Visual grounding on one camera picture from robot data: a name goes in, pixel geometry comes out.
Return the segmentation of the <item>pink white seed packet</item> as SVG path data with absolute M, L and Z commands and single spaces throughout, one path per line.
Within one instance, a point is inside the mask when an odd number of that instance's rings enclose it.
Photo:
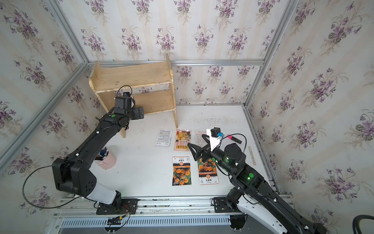
M 197 130 L 195 131 L 195 144 L 203 147 L 204 141 L 202 135 L 206 134 L 206 130 Z

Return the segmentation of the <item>colourful cartoon seed packet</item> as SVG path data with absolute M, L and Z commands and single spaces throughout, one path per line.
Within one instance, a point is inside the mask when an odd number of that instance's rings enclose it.
M 189 151 L 191 143 L 191 130 L 177 129 L 174 142 L 174 151 Z

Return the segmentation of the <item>orange marigold seed packet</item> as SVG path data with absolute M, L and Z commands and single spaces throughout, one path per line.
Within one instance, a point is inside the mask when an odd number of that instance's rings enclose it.
M 191 185 L 191 160 L 189 157 L 173 157 L 172 186 Z

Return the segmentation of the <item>orange flower seed packet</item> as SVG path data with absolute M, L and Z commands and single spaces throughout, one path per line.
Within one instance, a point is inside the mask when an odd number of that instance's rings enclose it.
M 219 184 L 216 164 L 212 159 L 203 162 L 202 159 L 197 161 L 200 185 Z

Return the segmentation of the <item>white printed seed packet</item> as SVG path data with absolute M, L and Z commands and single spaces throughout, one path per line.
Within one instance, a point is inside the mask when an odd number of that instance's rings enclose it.
M 159 130 L 155 142 L 158 147 L 170 147 L 173 130 Z

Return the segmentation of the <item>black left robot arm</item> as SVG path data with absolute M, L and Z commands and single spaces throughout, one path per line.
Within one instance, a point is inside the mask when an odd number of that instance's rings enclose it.
M 107 142 L 121 130 L 127 130 L 131 120 L 144 118 L 143 107 L 136 107 L 132 91 L 115 97 L 114 107 L 98 121 L 96 129 L 65 159 L 56 159 L 50 168 L 56 189 L 77 197 L 96 201 L 116 214 L 123 209 L 121 193 L 97 182 L 90 167 Z

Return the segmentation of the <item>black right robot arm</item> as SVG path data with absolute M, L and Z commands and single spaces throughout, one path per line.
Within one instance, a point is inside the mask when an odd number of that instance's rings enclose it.
M 313 223 L 293 209 L 265 178 L 246 163 L 246 155 L 232 143 L 224 150 L 213 146 L 214 138 L 202 135 L 206 145 L 188 143 L 195 161 L 212 160 L 223 169 L 234 186 L 226 196 L 227 206 L 240 211 L 264 225 L 274 234 L 326 234 L 327 229 Z

